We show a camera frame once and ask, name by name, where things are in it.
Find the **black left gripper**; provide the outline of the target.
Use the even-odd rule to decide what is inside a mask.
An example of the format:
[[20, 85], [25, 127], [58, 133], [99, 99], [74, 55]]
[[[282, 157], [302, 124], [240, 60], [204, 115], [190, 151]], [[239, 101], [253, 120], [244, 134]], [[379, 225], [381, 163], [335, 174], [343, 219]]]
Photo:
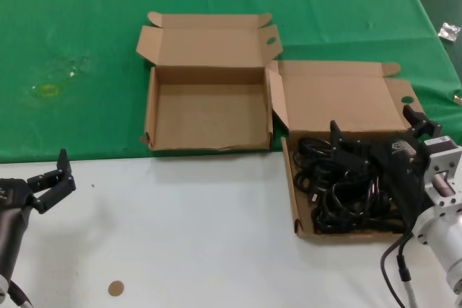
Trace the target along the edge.
[[61, 149], [56, 169], [22, 179], [1, 179], [1, 275], [11, 276], [32, 208], [44, 214], [76, 190], [71, 164]]

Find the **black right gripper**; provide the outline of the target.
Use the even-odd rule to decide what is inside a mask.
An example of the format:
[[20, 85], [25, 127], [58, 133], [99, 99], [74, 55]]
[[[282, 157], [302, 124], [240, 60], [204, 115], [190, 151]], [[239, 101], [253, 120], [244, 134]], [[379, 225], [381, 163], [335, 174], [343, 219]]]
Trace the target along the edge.
[[440, 137], [441, 125], [430, 120], [423, 112], [415, 111], [411, 105], [404, 105], [403, 116], [410, 125], [406, 134], [399, 133], [373, 141], [345, 138], [336, 121], [332, 120], [331, 160], [347, 171], [372, 175], [375, 172], [372, 159], [405, 224], [413, 227], [418, 216], [428, 207], [423, 183], [424, 170], [421, 159], [417, 157], [417, 138], [423, 135]]

